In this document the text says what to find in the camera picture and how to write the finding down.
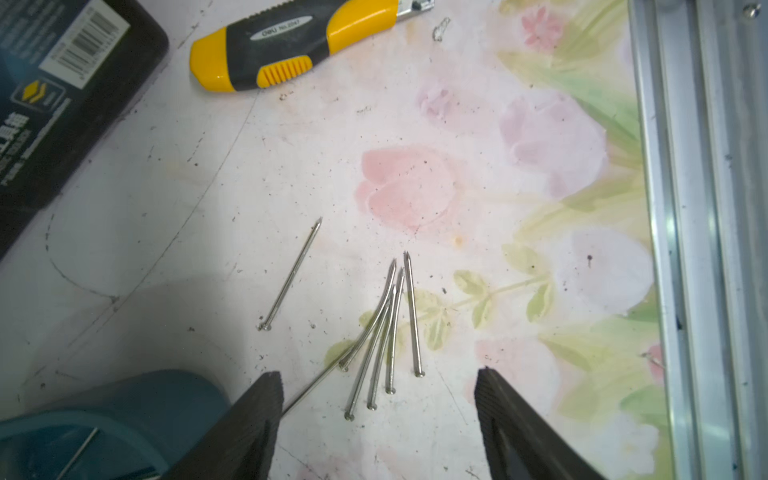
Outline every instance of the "pink flower print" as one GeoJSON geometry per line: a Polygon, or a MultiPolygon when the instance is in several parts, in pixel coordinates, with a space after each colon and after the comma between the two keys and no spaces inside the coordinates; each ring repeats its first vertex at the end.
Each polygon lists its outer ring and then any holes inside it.
{"type": "Polygon", "coordinates": [[[650,376],[654,377],[657,385],[664,386],[664,357],[661,353],[661,345],[657,343],[652,346],[643,356],[648,361],[650,376]]]}
{"type": "Polygon", "coordinates": [[[365,177],[355,192],[360,210],[385,225],[415,232],[445,219],[458,196],[447,155],[428,147],[391,147],[362,156],[365,177]]]}
{"type": "Polygon", "coordinates": [[[441,84],[424,87],[416,96],[416,104],[422,114],[440,121],[450,113],[452,100],[451,92],[441,84]]]}
{"type": "Polygon", "coordinates": [[[540,7],[528,11],[522,17],[525,44],[536,51],[554,51],[563,36],[563,21],[555,14],[540,7]]]}
{"type": "Polygon", "coordinates": [[[536,96],[513,100],[499,130],[510,163],[545,175],[549,195],[560,200],[600,177],[608,162],[605,129],[567,95],[536,96]]]}

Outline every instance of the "green leaf print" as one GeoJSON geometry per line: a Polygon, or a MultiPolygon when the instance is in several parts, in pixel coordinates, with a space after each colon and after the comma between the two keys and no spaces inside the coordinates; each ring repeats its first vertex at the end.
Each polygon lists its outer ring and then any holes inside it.
{"type": "Polygon", "coordinates": [[[485,280],[478,273],[469,270],[456,270],[453,273],[453,281],[467,295],[481,296],[488,290],[485,280]]]}
{"type": "Polygon", "coordinates": [[[491,321],[492,313],[493,301],[490,296],[487,296],[472,309],[472,326],[476,329],[484,327],[491,321]]]}
{"type": "Polygon", "coordinates": [[[610,343],[595,333],[542,333],[539,340],[544,343],[559,359],[577,366],[587,372],[609,360],[617,354],[610,343]]]}
{"type": "Polygon", "coordinates": [[[565,25],[553,64],[572,68],[578,61],[610,51],[624,34],[626,24],[626,0],[587,2],[565,25]]]}
{"type": "Polygon", "coordinates": [[[532,248],[520,243],[507,243],[502,245],[504,258],[509,266],[521,273],[536,275],[547,273],[549,268],[546,262],[532,248]]]}
{"type": "Polygon", "coordinates": [[[564,398],[558,412],[580,422],[595,422],[612,416],[619,402],[651,383],[641,358],[614,357],[595,368],[564,398]]]}
{"type": "Polygon", "coordinates": [[[439,350],[445,346],[445,341],[451,334],[451,330],[453,330],[452,321],[453,318],[448,310],[443,309],[437,319],[427,325],[425,340],[428,349],[439,350]]]}
{"type": "Polygon", "coordinates": [[[647,423],[659,430],[668,428],[667,397],[658,385],[649,385],[630,393],[621,400],[619,408],[632,415],[638,423],[647,423]]]}
{"type": "Polygon", "coordinates": [[[673,480],[674,466],[672,465],[672,442],[667,429],[659,429],[659,444],[654,450],[654,472],[643,475],[637,480],[673,480]]]}
{"type": "Polygon", "coordinates": [[[530,53],[499,52],[498,58],[526,83],[550,87],[572,96],[596,122],[605,128],[608,141],[635,159],[642,168],[640,120],[637,99],[607,84],[595,84],[594,77],[576,70],[551,68],[546,58],[530,53]]]}
{"type": "Polygon", "coordinates": [[[531,301],[528,302],[528,308],[525,309],[525,315],[528,321],[535,322],[542,318],[552,306],[554,300],[554,288],[550,283],[540,286],[533,294],[531,301]]]}
{"type": "MultiPolygon", "coordinates": [[[[440,300],[440,297],[432,292],[429,292],[428,290],[423,290],[420,288],[414,289],[413,296],[416,299],[417,313],[429,313],[434,315],[436,311],[442,307],[442,300],[440,300]]],[[[410,295],[406,295],[406,298],[409,302],[411,301],[410,295]]]]}
{"type": "Polygon", "coordinates": [[[659,300],[656,286],[652,286],[642,302],[638,303],[625,316],[627,320],[637,322],[659,323],[659,300]]]}

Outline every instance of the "scratch mark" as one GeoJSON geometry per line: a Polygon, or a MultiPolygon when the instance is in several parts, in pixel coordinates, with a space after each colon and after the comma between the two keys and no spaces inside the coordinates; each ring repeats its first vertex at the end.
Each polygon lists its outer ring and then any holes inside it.
{"type": "Polygon", "coordinates": [[[195,31],[195,30],[197,30],[197,27],[199,27],[199,26],[200,26],[200,23],[199,23],[199,22],[198,22],[198,23],[196,23],[196,24],[194,24],[194,25],[192,25],[192,30],[189,32],[189,34],[187,34],[187,36],[186,36],[186,37],[184,37],[184,40],[182,40],[182,41],[181,41],[181,43],[179,44],[179,46],[178,46],[178,47],[176,47],[176,49],[177,49],[177,50],[178,50],[179,48],[181,48],[182,46],[184,46],[184,44],[185,44],[185,43],[187,43],[187,40],[189,40],[189,39],[190,39],[190,37],[192,36],[192,34],[194,33],[194,31],[195,31]]]}
{"type": "MultiPolygon", "coordinates": [[[[227,162],[227,159],[230,157],[230,154],[232,153],[232,149],[234,148],[235,144],[237,143],[237,139],[238,139],[238,138],[240,138],[240,134],[242,134],[242,133],[243,133],[243,129],[245,128],[245,125],[246,125],[246,123],[248,122],[248,118],[250,118],[250,115],[253,113],[253,109],[256,107],[256,100],[257,100],[257,98],[258,98],[258,97],[254,98],[254,99],[253,99],[253,102],[250,104],[250,110],[248,110],[248,114],[247,114],[247,115],[245,116],[245,118],[243,119],[243,124],[242,124],[242,125],[240,125],[240,129],[237,131],[237,135],[235,136],[235,139],[234,139],[234,141],[233,141],[233,142],[232,142],[232,144],[230,145],[230,149],[227,151],[227,154],[226,154],[226,155],[224,155],[224,159],[221,161],[221,165],[219,165],[219,167],[217,168],[216,172],[215,172],[215,173],[214,173],[214,175],[211,177],[211,179],[210,179],[210,182],[209,182],[209,183],[208,183],[208,185],[205,187],[205,190],[203,190],[203,194],[202,194],[202,195],[200,195],[200,198],[198,198],[198,199],[197,199],[197,203],[194,205],[194,207],[192,207],[192,210],[190,211],[190,214],[189,214],[189,215],[187,215],[187,219],[186,219],[186,220],[184,220],[184,222],[181,224],[181,227],[180,227],[180,228],[179,228],[179,230],[176,232],[176,234],[174,235],[174,237],[173,237],[172,239],[170,239],[170,242],[168,242],[168,245],[167,245],[167,246],[165,247],[165,249],[162,251],[162,253],[161,253],[161,254],[160,254],[160,256],[157,258],[157,260],[155,260],[155,261],[154,261],[154,263],[152,264],[152,266],[151,266],[151,267],[149,267],[149,269],[147,269],[147,272],[144,274],[144,276],[143,276],[143,277],[141,277],[141,280],[139,280],[139,281],[138,281],[138,283],[136,283],[136,286],[133,288],[133,290],[131,290],[131,291],[128,293],[128,295],[126,295],[126,296],[125,296],[125,298],[124,298],[124,301],[123,301],[123,304],[125,304],[125,303],[126,303],[126,302],[127,302],[127,301],[128,301],[128,300],[129,300],[129,299],[130,299],[130,298],[131,298],[133,295],[134,295],[134,293],[136,293],[136,291],[137,291],[137,290],[139,290],[139,287],[141,287],[141,286],[144,284],[144,282],[146,282],[146,281],[147,281],[147,278],[148,278],[148,277],[150,276],[150,274],[151,274],[151,273],[154,271],[155,267],[156,267],[156,266],[159,264],[160,260],[162,260],[162,259],[163,259],[163,257],[165,257],[165,254],[166,254],[166,253],[168,252],[168,250],[170,249],[170,246],[171,246],[171,245],[173,245],[173,244],[176,242],[176,240],[178,239],[179,235],[181,235],[181,231],[184,229],[184,227],[187,225],[187,223],[189,223],[189,221],[190,221],[190,218],[192,218],[192,216],[194,215],[194,213],[197,211],[197,208],[200,206],[200,202],[202,202],[202,201],[203,201],[203,199],[205,198],[206,194],[208,193],[208,190],[210,190],[211,186],[214,184],[214,181],[216,181],[216,178],[219,176],[219,172],[221,172],[221,169],[223,168],[223,166],[224,166],[224,165],[225,165],[225,163],[227,162]]],[[[112,318],[114,318],[114,314],[115,314],[115,313],[116,313],[116,312],[113,312],[113,313],[112,313],[110,316],[108,316],[108,317],[107,317],[107,319],[106,319],[106,320],[105,320],[105,321],[104,321],[104,322],[103,322],[103,323],[102,323],[102,324],[101,324],[101,325],[100,325],[100,326],[99,326],[99,327],[96,329],[96,332],[95,332],[95,334],[96,334],[96,333],[99,333],[99,332],[100,332],[100,331],[101,331],[101,330],[102,330],[102,329],[103,329],[103,328],[104,328],[104,327],[105,327],[105,326],[106,326],[106,325],[107,325],[107,324],[110,322],[110,320],[112,320],[112,318]]],[[[77,336],[77,337],[75,337],[75,339],[74,339],[74,340],[72,340],[72,341],[69,343],[69,346],[71,346],[71,345],[72,345],[74,342],[76,342],[76,341],[78,341],[80,338],[82,338],[82,337],[83,337],[83,336],[84,336],[84,335],[85,335],[85,334],[88,332],[88,330],[90,330],[90,329],[91,329],[91,327],[92,327],[92,326],[93,326],[93,325],[94,325],[94,324],[95,324],[95,323],[96,323],[96,322],[97,322],[97,321],[98,321],[98,320],[101,318],[101,315],[103,315],[103,314],[104,314],[104,311],[102,311],[102,312],[99,314],[99,316],[96,318],[96,320],[94,320],[94,321],[91,323],[91,325],[89,325],[89,326],[85,327],[85,329],[83,329],[83,331],[82,331],[82,332],[80,332],[80,334],[78,334],[78,336],[77,336]]]]}
{"type": "Polygon", "coordinates": [[[40,367],[40,368],[38,369],[38,371],[37,371],[37,372],[33,373],[33,374],[32,374],[32,376],[30,376],[29,378],[27,378],[27,379],[24,381],[24,383],[22,383],[22,386],[27,386],[27,384],[28,384],[28,383],[29,383],[31,380],[33,380],[33,379],[34,379],[36,376],[40,375],[40,374],[42,373],[42,371],[43,371],[43,370],[45,370],[45,367],[46,367],[45,365],[43,365],[42,367],[40,367]]]}
{"type": "Polygon", "coordinates": [[[205,138],[205,132],[203,132],[203,136],[200,137],[200,140],[197,141],[197,145],[195,145],[195,147],[194,147],[194,151],[192,152],[192,156],[187,159],[187,163],[192,161],[192,159],[194,158],[194,155],[197,153],[197,149],[200,148],[200,142],[203,141],[204,138],[205,138]]]}
{"type": "Polygon", "coordinates": [[[224,280],[225,282],[229,281],[230,277],[232,276],[232,273],[235,271],[236,268],[237,268],[237,262],[235,262],[235,264],[232,266],[232,270],[230,270],[229,275],[227,275],[227,278],[224,280]]]}
{"type": "Polygon", "coordinates": [[[442,373],[440,373],[440,370],[437,370],[437,367],[435,367],[435,370],[437,371],[437,374],[440,375],[442,384],[445,385],[445,387],[448,389],[448,393],[451,394],[451,398],[453,399],[453,404],[456,405],[456,411],[458,412],[459,415],[462,416],[462,420],[464,420],[465,425],[469,425],[469,423],[467,423],[467,419],[464,418],[464,414],[462,413],[462,410],[458,407],[458,402],[456,402],[456,397],[454,397],[453,392],[451,392],[451,387],[448,386],[448,383],[445,383],[445,379],[442,378],[442,373]]]}
{"type": "Polygon", "coordinates": [[[218,346],[218,345],[217,345],[217,344],[216,344],[216,343],[215,343],[213,340],[209,339],[209,338],[208,338],[208,337],[206,337],[205,335],[199,335],[199,337],[200,337],[200,338],[201,338],[201,339],[202,339],[202,340],[203,340],[205,343],[207,343],[208,345],[212,346],[212,347],[213,347],[215,350],[218,350],[218,352],[219,352],[219,353],[221,353],[222,355],[224,355],[224,356],[227,358],[227,360],[229,360],[230,362],[232,362],[232,364],[233,364],[233,365],[235,365],[235,366],[236,366],[238,369],[240,369],[240,370],[242,370],[242,369],[243,369],[243,367],[241,367],[240,365],[238,365],[238,364],[237,364],[237,362],[235,362],[235,359],[234,359],[234,358],[232,358],[232,356],[231,356],[229,353],[227,353],[227,351],[226,351],[226,350],[224,350],[223,348],[221,348],[220,346],[218,346]]]}
{"type": "Polygon", "coordinates": [[[307,465],[306,463],[304,463],[301,460],[299,460],[298,458],[296,458],[296,456],[294,456],[293,453],[288,452],[281,444],[277,444],[277,446],[280,447],[280,450],[283,450],[285,453],[287,453],[290,456],[290,458],[293,458],[294,460],[296,460],[301,465],[304,465],[304,467],[306,467],[306,469],[309,470],[312,473],[312,475],[315,475],[318,478],[318,480],[323,480],[323,477],[321,477],[320,475],[317,475],[317,472],[312,470],[312,468],[309,465],[307,465]]]}
{"type": "Polygon", "coordinates": [[[76,376],[74,376],[74,375],[70,375],[70,374],[68,374],[68,373],[64,373],[64,372],[62,372],[61,370],[56,370],[56,371],[54,372],[54,374],[56,374],[56,375],[58,375],[58,376],[63,376],[63,377],[65,377],[65,378],[68,378],[68,379],[77,380],[78,382],[82,382],[82,381],[83,381],[83,379],[79,379],[78,377],[76,377],[76,376]]]}
{"type": "Polygon", "coordinates": [[[108,298],[109,301],[114,305],[118,302],[120,299],[119,295],[107,295],[106,293],[98,292],[97,290],[93,290],[92,288],[88,288],[86,286],[82,286],[80,283],[75,282],[73,279],[69,278],[64,272],[61,271],[61,269],[56,265],[56,263],[53,261],[52,258],[48,258],[48,261],[51,262],[51,265],[53,266],[54,270],[58,272],[59,275],[61,275],[61,278],[64,280],[67,280],[72,285],[76,286],[80,290],[84,290],[88,293],[93,293],[94,295],[103,296],[104,298],[108,298]]]}

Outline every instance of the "barcode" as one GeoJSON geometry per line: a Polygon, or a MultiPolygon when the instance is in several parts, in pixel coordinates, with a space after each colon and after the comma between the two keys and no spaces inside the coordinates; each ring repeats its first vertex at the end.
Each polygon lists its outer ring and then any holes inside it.
{"type": "Polygon", "coordinates": [[[101,13],[94,12],[72,43],[59,55],[58,63],[79,75],[87,74],[98,60],[96,55],[108,44],[117,30],[118,27],[101,13]]]}
{"type": "Polygon", "coordinates": [[[39,68],[83,88],[128,27],[128,22],[104,0],[89,0],[39,68]]]}

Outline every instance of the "steel nail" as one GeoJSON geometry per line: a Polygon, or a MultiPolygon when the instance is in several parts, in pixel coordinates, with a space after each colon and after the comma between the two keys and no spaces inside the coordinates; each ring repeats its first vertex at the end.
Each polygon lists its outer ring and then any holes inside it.
{"type": "Polygon", "coordinates": [[[316,386],[322,382],[329,373],[331,373],[335,368],[336,364],[339,363],[339,360],[341,360],[342,357],[344,357],[349,349],[352,348],[351,346],[341,352],[339,356],[337,356],[331,363],[328,364],[325,370],[323,370],[315,379],[310,383],[304,390],[302,390],[299,395],[296,396],[296,398],[288,404],[288,406],[283,410],[283,413],[280,415],[280,418],[284,418],[288,413],[293,410],[293,407],[299,404],[302,400],[304,400],[314,389],[316,386]]]}
{"type": "Polygon", "coordinates": [[[397,277],[397,284],[392,291],[392,322],[389,325],[389,358],[386,366],[386,392],[390,395],[395,393],[395,348],[397,347],[397,318],[400,315],[400,299],[402,298],[402,285],[404,280],[403,269],[397,277]]]}
{"type": "Polygon", "coordinates": [[[411,314],[411,341],[413,344],[413,374],[421,378],[424,376],[422,368],[422,351],[419,348],[419,324],[416,322],[416,295],[413,291],[413,270],[411,265],[411,254],[403,253],[403,263],[406,269],[406,280],[408,283],[408,304],[411,314]]]}
{"type": "Polygon", "coordinates": [[[72,467],[74,466],[76,461],[83,455],[83,452],[85,452],[85,449],[91,444],[91,442],[93,441],[97,433],[99,433],[99,429],[91,430],[91,433],[88,434],[85,440],[80,444],[80,447],[78,448],[78,450],[69,459],[69,462],[67,462],[67,465],[64,465],[64,468],[62,468],[61,471],[58,473],[56,480],[62,480],[65,476],[67,476],[69,471],[72,470],[72,467]]]}
{"type": "Polygon", "coordinates": [[[368,371],[368,365],[371,363],[373,350],[376,347],[376,340],[378,340],[379,337],[381,336],[380,334],[383,326],[384,326],[384,317],[382,316],[376,321],[373,338],[371,338],[371,341],[368,344],[368,350],[366,350],[366,356],[363,357],[362,359],[362,365],[360,366],[360,371],[357,372],[357,378],[355,379],[355,385],[352,390],[352,395],[349,397],[349,404],[347,405],[346,410],[344,411],[344,418],[349,420],[350,422],[355,419],[355,405],[357,405],[357,399],[360,397],[360,390],[362,390],[362,381],[366,377],[366,372],[368,371]]]}
{"type": "Polygon", "coordinates": [[[391,264],[389,264],[389,272],[386,276],[386,286],[384,288],[384,293],[382,293],[382,298],[379,300],[379,305],[376,307],[376,311],[373,314],[373,318],[370,322],[368,322],[368,326],[365,330],[360,334],[360,337],[357,339],[351,350],[339,361],[339,368],[343,371],[349,370],[349,364],[352,363],[352,361],[355,359],[355,356],[357,356],[357,353],[360,351],[362,346],[365,344],[366,340],[368,339],[368,336],[373,331],[373,327],[376,325],[376,322],[378,322],[382,316],[384,315],[384,309],[387,304],[387,300],[389,299],[389,296],[392,294],[392,285],[395,282],[395,271],[397,270],[397,260],[393,260],[391,264]]]}
{"type": "Polygon", "coordinates": [[[323,224],[323,218],[320,217],[319,219],[317,219],[317,222],[315,222],[315,226],[312,227],[312,232],[310,233],[310,236],[306,239],[306,242],[304,243],[304,248],[302,248],[301,253],[299,253],[299,258],[297,258],[296,262],[293,264],[293,268],[288,274],[288,278],[286,278],[286,282],[283,284],[283,288],[280,290],[280,293],[277,295],[277,300],[275,300],[274,305],[272,305],[270,314],[267,315],[266,320],[264,320],[261,323],[261,325],[259,325],[259,330],[269,331],[272,329],[272,320],[275,319],[275,315],[277,315],[277,310],[280,308],[280,304],[283,303],[283,298],[285,298],[286,293],[288,293],[290,284],[293,282],[293,278],[296,276],[296,272],[299,271],[299,267],[301,266],[301,263],[304,261],[304,257],[306,257],[306,253],[310,251],[310,246],[312,245],[313,240],[315,240],[317,231],[320,230],[320,225],[322,224],[323,224]]]}
{"type": "Polygon", "coordinates": [[[389,297],[387,303],[387,314],[384,317],[384,327],[379,340],[379,353],[376,354],[376,361],[373,363],[373,374],[371,375],[371,385],[368,390],[368,410],[376,410],[376,392],[379,390],[379,374],[381,373],[382,363],[384,362],[384,356],[386,355],[387,340],[389,339],[389,326],[392,325],[392,315],[394,309],[392,308],[392,299],[394,294],[389,297]]]}

